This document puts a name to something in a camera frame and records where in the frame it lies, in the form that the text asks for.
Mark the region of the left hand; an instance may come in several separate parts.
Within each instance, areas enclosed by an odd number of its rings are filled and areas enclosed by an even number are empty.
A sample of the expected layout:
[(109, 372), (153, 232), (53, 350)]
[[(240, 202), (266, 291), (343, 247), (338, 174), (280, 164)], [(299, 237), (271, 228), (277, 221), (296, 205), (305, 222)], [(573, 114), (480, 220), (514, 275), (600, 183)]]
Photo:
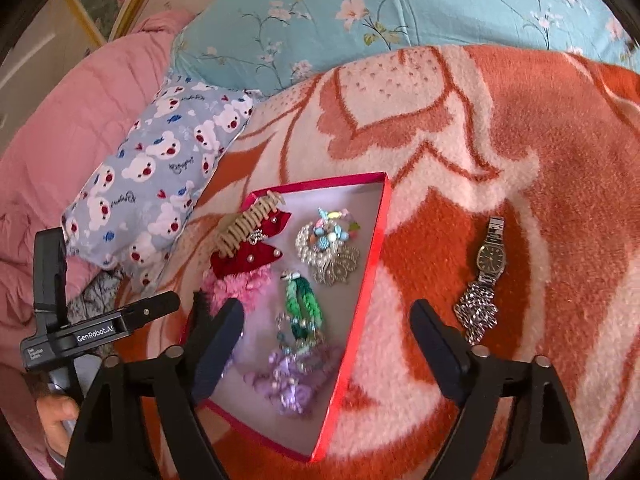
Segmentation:
[(74, 422), (79, 414), (77, 403), (69, 396), (47, 394), (36, 400), (36, 408), (49, 448), (65, 457), (70, 446), (70, 434), (64, 422)]

